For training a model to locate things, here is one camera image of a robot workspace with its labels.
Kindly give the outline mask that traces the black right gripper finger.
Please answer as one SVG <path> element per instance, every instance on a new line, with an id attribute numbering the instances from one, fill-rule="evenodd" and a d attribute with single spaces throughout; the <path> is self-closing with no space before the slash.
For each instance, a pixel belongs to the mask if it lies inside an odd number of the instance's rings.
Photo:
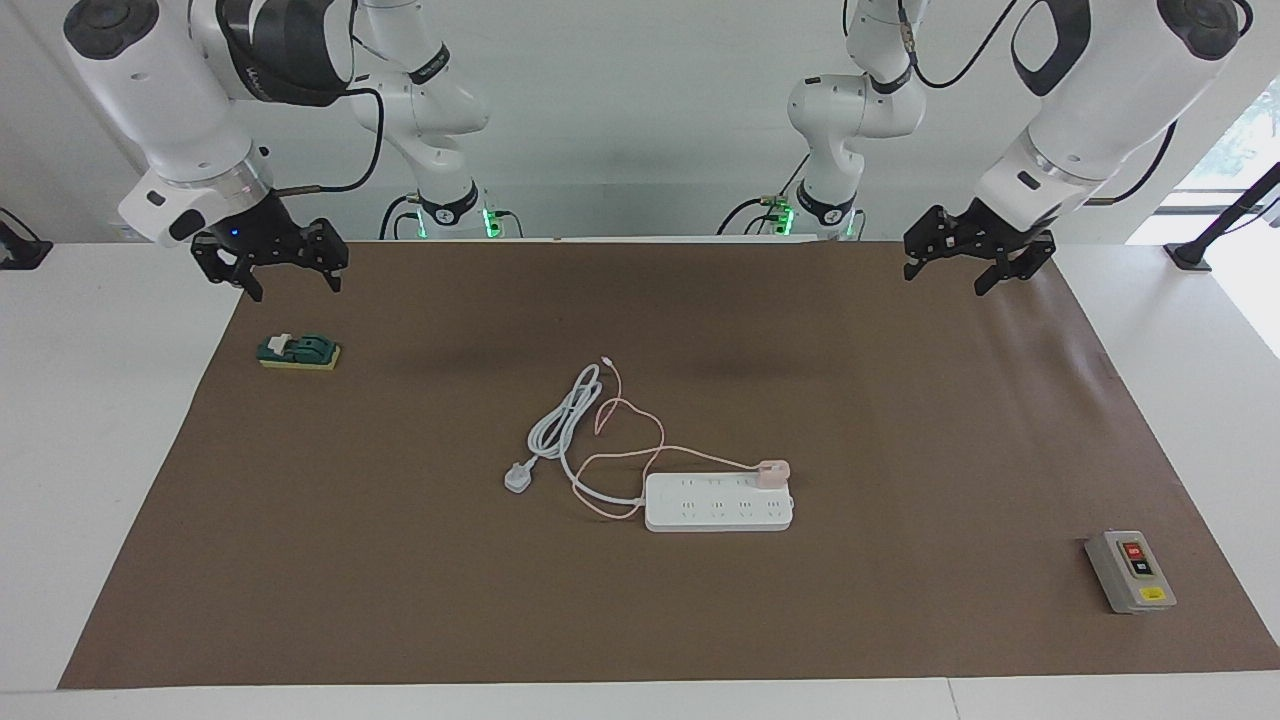
<path id="1" fill-rule="evenodd" d="M 253 274 L 251 258 L 234 255 L 211 232 L 196 233 L 191 238 L 189 251 L 211 283 L 230 284 L 246 292 L 253 302 L 262 301 L 262 286 Z"/>
<path id="2" fill-rule="evenodd" d="M 340 292 L 342 275 L 349 266 L 349 249 L 326 218 L 300 228 L 300 265 L 320 273 L 333 293 Z"/>

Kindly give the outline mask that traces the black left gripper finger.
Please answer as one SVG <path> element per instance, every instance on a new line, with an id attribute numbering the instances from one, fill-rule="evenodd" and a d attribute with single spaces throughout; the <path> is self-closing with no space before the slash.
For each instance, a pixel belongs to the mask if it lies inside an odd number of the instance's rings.
<path id="1" fill-rule="evenodd" d="M 1005 281 L 1029 281 L 1053 256 L 1056 249 L 1051 231 L 1012 245 L 984 240 L 978 243 L 978 256 L 989 259 L 992 264 L 974 281 L 975 295 L 986 296 Z"/>
<path id="2" fill-rule="evenodd" d="M 954 222 L 943 206 L 934 205 L 905 232 L 902 249 L 906 261 L 902 266 L 905 281 L 913 281 L 925 264 L 948 258 L 954 240 Z"/>

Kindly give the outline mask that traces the white power strip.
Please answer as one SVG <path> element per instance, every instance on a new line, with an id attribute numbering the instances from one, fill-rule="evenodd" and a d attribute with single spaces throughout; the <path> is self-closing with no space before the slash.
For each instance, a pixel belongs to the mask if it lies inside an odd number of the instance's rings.
<path id="1" fill-rule="evenodd" d="M 767 488 L 753 471 L 653 473 L 643 500 L 655 533 L 781 532 L 794 520 L 788 487 Z"/>

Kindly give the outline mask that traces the green circuit board module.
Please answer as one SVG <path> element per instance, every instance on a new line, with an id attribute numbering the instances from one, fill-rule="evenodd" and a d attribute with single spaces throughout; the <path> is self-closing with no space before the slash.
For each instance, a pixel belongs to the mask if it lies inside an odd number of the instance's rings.
<path id="1" fill-rule="evenodd" d="M 337 366 L 340 345 L 323 334 L 280 333 L 265 338 L 255 357 L 265 368 L 326 372 Z"/>

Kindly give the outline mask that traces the black slanted stand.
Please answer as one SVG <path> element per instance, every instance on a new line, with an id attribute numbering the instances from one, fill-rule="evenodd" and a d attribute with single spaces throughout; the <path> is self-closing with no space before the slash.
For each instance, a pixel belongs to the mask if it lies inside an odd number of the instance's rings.
<path id="1" fill-rule="evenodd" d="M 1210 246 L 1229 231 L 1234 231 L 1240 219 L 1249 215 L 1276 187 L 1280 187 L 1280 161 L 1274 163 L 1194 240 L 1185 243 L 1166 243 L 1164 246 L 1165 252 L 1180 270 L 1211 272 L 1212 266 L 1204 260 Z"/>

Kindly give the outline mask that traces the small black table clamp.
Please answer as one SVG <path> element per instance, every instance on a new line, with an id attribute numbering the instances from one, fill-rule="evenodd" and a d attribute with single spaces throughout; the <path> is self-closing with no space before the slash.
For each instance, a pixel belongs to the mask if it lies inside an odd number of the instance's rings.
<path id="1" fill-rule="evenodd" d="M 33 270 L 54 243 L 41 238 L 17 214 L 0 206 L 0 270 Z"/>

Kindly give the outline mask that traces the brown table mat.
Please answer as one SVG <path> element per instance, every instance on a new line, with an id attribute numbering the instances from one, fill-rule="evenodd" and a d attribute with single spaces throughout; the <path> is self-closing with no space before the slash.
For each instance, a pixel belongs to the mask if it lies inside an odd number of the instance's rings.
<path id="1" fill-rule="evenodd" d="M 1060 270 L 891 243 L 361 243 L 238 304 L 60 684 L 1229 673 L 1280 647 Z M 261 366 L 291 333 L 326 372 Z M 767 533 L 659 534 L 553 462 L 593 359 L 671 439 L 791 464 Z M 1139 530 L 1178 605 L 1115 614 Z"/>

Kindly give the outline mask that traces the grey on-off switch box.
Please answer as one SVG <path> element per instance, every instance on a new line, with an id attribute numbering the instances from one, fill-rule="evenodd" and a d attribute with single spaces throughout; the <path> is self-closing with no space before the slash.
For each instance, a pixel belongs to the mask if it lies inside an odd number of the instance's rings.
<path id="1" fill-rule="evenodd" d="M 1142 532 L 1105 530 L 1087 538 L 1083 548 L 1115 614 L 1140 615 L 1178 605 Z"/>

